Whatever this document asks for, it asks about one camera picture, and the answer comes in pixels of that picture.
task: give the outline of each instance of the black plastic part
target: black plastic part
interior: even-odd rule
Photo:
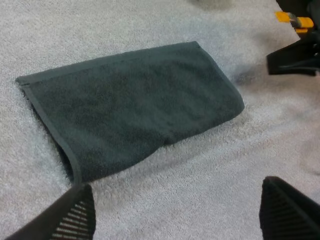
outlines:
[[[96,211],[92,188],[76,185],[6,240],[92,240]]]
[[[320,205],[279,177],[264,179],[259,217],[264,240],[320,239]]]
[[[320,33],[307,37],[273,53],[267,58],[270,75],[305,74],[315,76],[320,71]]]

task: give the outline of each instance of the dark gray towel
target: dark gray towel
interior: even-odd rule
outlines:
[[[244,108],[197,42],[102,57],[17,82],[68,157],[76,183],[129,168]]]

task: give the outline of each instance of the floor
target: floor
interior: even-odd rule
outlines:
[[[261,185],[279,176],[320,202],[320,80],[270,76],[266,55],[299,39],[274,0],[0,1],[0,239],[71,182],[15,83],[102,56],[198,41],[241,93],[232,121],[92,182],[95,240],[259,240]]]

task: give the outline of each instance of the yellow clip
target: yellow clip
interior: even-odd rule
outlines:
[[[308,32],[308,29],[307,29],[307,28],[296,28],[296,29],[295,29],[295,32],[296,32],[297,34],[305,34],[305,33]]]
[[[299,17],[298,16],[297,19],[298,19],[298,21],[300,23],[300,27],[301,28],[309,29],[309,28],[313,28],[314,27],[314,22],[309,17]]]
[[[281,23],[290,23],[290,16],[287,12],[284,11],[276,11],[275,16]]]

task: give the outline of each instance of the carpet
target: carpet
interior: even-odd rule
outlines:
[[[94,239],[262,239],[265,176],[320,203],[320,80],[269,76],[299,39],[269,0],[2,0],[0,239],[71,187],[15,79],[127,51],[197,41],[243,97],[230,122],[93,182]]]

